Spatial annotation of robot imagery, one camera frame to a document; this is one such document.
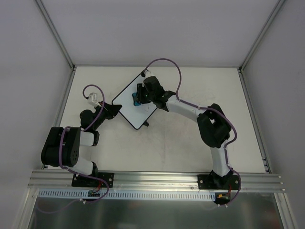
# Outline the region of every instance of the black mounting bracket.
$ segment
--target black mounting bracket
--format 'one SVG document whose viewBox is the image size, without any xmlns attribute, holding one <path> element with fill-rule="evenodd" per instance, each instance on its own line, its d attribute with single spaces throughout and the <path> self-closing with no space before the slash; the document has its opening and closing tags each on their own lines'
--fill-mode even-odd
<svg viewBox="0 0 305 229">
<path fill-rule="evenodd" d="M 146 127 L 148 127 L 148 126 L 149 126 L 149 123 L 148 123 L 147 121 L 145 121 L 145 122 L 143 123 L 143 125 L 146 126 Z"/>
<path fill-rule="evenodd" d="M 114 173 L 98 173 L 98 178 L 103 179 L 109 186 L 109 188 L 113 187 L 113 179 Z M 73 175 L 72 187 L 97 187 L 99 185 L 99 181 L 92 178 L 86 178 L 82 176 Z"/>
<path fill-rule="evenodd" d="M 211 178 L 210 174 L 198 174 L 197 175 L 197 183 L 199 190 L 206 189 L 206 190 L 228 190 L 229 185 L 231 185 L 231 190 L 238 190 L 239 188 L 239 179 L 238 175 L 231 175 L 227 182 L 222 186 L 218 187 L 213 181 L 210 181 Z"/>
</svg>

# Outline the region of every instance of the glass panel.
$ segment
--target glass panel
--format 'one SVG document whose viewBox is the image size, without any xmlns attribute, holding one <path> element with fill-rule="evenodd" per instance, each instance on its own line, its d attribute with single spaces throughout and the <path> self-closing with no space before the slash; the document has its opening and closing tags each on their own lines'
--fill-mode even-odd
<svg viewBox="0 0 305 229">
<path fill-rule="evenodd" d="M 71 199 L 40 198 L 39 206 L 54 211 Z M 228 206 L 213 202 L 111 200 L 73 203 L 56 214 L 34 210 L 30 229 L 280 229 L 273 194 L 241 193 Z"/>
</svg>

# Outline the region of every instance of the aluminum frame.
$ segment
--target aluminum frame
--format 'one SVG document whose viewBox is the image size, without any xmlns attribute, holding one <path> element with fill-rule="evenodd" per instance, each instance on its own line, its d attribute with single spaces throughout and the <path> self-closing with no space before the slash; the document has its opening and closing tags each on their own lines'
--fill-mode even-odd
<svg viewBox="0 0 305 229">
<path fill-rule="evenodd" d="M 46 9 L 46 7 L 44 6 L 42 0 L 34 0 L 38 9 L 40 10 L 41 12 L 41 15 L 43 17 L 43 19 L 45 20 L 45 22 L 47 23 L 47 26 L 48 28 L 50 29 L 51 31 L 51 34 L 52 36 L 54 37 L 55 41 L 57 42 L 58 46 L 59 46 L 59 49 L 61 50 L 64 58 L 66 59 L 68 65 L 70 66 L 71 70 L 74 70 L 74 64 L 73 64 L 73 61 L 70 57 L 70 55 L 68 54 L 68 51 L 66 49 L 66 47 L 64 46 L 62 40 L 61 40 L 61 37 L 60 35 L 58 34 L 55 26 L 54 26 L 54 23 Z"/>
<path fill-rule="evenodd" d="M 42 0 L 34 0 L 38 9 L 41 12 L 42 17 L 47 23 L 52 36 L 56 40 L 62 54 L 64 55 L 68 65 L 70 66 L 72 73 L 70 74 L 67 87 L 57 113 L 55 126 L 59 126 L 65 105 L 67 103 L 70 88 L 73 82 L 75 74 L 75 65 L 66 50 L 60 35 L 58 34 L 48 12 L 45 8 Z M 251 60 L 255 51 L 259 47 L 262 39 L 266 35 L 270 28 L 270 25 L 275 20 L 279 11 L 286 0 L 278 0 L 274 9 L 270 13 L 266 23 L 255 39 L 249 53 L 247 54 L 243 64 L 240 67 L 239 76 L 241 84 L 244 90 L 245 98 L 247 101 L 248 109 L 250 112 L 251 120 L 253 122 L 254 131 L 259 144 L 259 148 L 262 153 L 262 158 L 265 160 L 266 171 L 265 174 L 241 174 L 242 176 L 242 192 L 272 192 L 274 193 L 277 206 L 280 212 L 281 220 L 284 228 L 298 228 L 295 222 L 294 216 L 291 214 L 290 205 L 285 193 L 285 188 L 281 180 L 281 176 L 272 174 L 272 166 L 269 160 L 269 156 L 265 150 L 264 142 L 262 140 L 259 125 L 255 118 L 255 112 L 253 110 L 251 100 L 246 88 L 246 82 L 243 76 L 243 70 Z M 136 190 L 183 190 L 189 192 L 198 192 L 197 186 L 197 174 L 202 173 L 150 173 L 150 172 L 114 172 L 115 173 L 115 185 L 114 188 L 118 190 L 122 189 L 136 189 Z M 25 198 L 25 202 L 22 205 L 20 220 L 17 222 L 17 228 L 26 229 L 30 223 L 31 215 L 35 206 L 36 198 L 38 196 L 39 188 L 71 188 L 72 174 L 69 174 L 63 170 L 34 170 L 30 179 L 28 190 Z"/>
<path fill-rule="evenodd" d="M 275 7 L 273 8 L 273 10 L 271 11 L 269 17 L 267 18 L 265 24 L 263 25 L 262 29 L 260 30 L 258 36 L 256 37 L 250 51 L 248 52 L 244 62 L 242 63 L 240 70 L 241 72 L 244 71 L 245 67 L 247 66 L 247 64 L 250 62 L 251 58 L 253 57 L 253 55 L 255 54 L 255 51 L 257 50 L 257 48 L 259 47 L 259 45 L 261 44 L 263 38 L 265 37 L 266 33 L 268 32 L 270 26 L 272 25 L 272 23 L 274 22 L 275 18 L 277 17 L 278 13 L 280 12 L 280 10 L 282 9 L 282 7 L 284 6 L 286 0 L 278 0 Z"/>
<path fill-rule="evenodd" d="M 199 192 L 197 175 L 208 173 L 179 172 L 129 172 L 102 171 L 114 173 L 113 190 L 137 191 L 188 191 Z M 73 174 L 62 169 L 34 170 L 28 188 L 76 188 L 72 187 Z M 284 193 L 285 187 L 278 174 L 241 173 L 241 192 Z"/>
<path fill-rule="evenodd" d="M 158 63 L 155 62 L 153 64 L 154 67 L 172 67 L 173 65 L 169 62 L 169 63 Z M 139 64 L 98 64 L 98 63 L 92 63 L 92 64 L 88 64 L 88 63 L 76 63 L 75 67 L 146 67 L 146 65 L 143 63 L 139 63 Z M 231 66 L 231 65 L 223 65 L 223 66 L 217 66 L 217 65 L 189 65 L 189 64 L 180 64 L 179 65 L 180 68 L 239 68 L 238 65 L 235 66 Z"/>
</svg>

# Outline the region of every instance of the white wall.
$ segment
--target white wall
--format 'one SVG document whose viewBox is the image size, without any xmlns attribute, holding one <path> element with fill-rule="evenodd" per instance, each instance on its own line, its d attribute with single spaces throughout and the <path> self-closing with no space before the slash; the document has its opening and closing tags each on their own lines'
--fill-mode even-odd
<svg viewBox="0 0 305 229">
<path fill-rule="evenodd" d="M 11 228 L 70 70 L 32 0 L 0 1 L 0 228 Z"/>
<path fill-rule="evenodd" d="M 289 0 L 245 70 L 274 172 L 305 226 L 305 1 Z"/>
<path fill-rule="evenodd" d="M 240 66 L 277 0 L 43 0 L 75 64 Z"/>
</svg>

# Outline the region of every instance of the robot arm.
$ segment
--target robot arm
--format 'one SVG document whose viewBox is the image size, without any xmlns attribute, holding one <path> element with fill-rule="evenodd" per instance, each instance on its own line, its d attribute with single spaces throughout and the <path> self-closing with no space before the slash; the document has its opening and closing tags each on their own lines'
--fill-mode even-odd
<svg viewBox="0 0 305 229">
<path fill-rule="evenodd" d="M 230 137 L 231 127 L 217 113 L 194 108 L 186 103 L 180 102 L 176 93 L 165 91 L 158 79 L 148 70 L 141 74 L 144 81 L 137 85 L 137 92 L 134 93 L 134 105 L 141 105 L 153 102 L 157 108 L 167 112 L 174 112 L 192 119 L 198 124 L 202 140 L 210 147 L 213 159 L 213 170 L 210 174 L 210 181 L 221 188 L 233 174 L 227 166 L 224 145 Z M 210 108 L 216 109 L 224 114 L 217 104 Z"/>
<path fill-rule="evenodd" d="M 96 146 L 100 136 L 97 128 L 106 119 L 113 119 L 122 106 L 104 103 L 102 113 L 94 124 L 87 129 L 102 108 L 102 103 L 97 101 L 96 93 L 89 95 L 88 103 L 94 106 L 95 112 L 91 110 L 82 111 L 80 114 L 81 126 L 71 127 L 66 131 L 62 146 L 62 165 L 71 168 L 75 172 L 97 177 L 98 168 L 96 164 L 79 156 L 80 146 Z M 62 132 L 62 127 L 51 128 L 41 152 L 41 161 L 44 165 L 59 166 L 59 147 Z"/>
</svg>

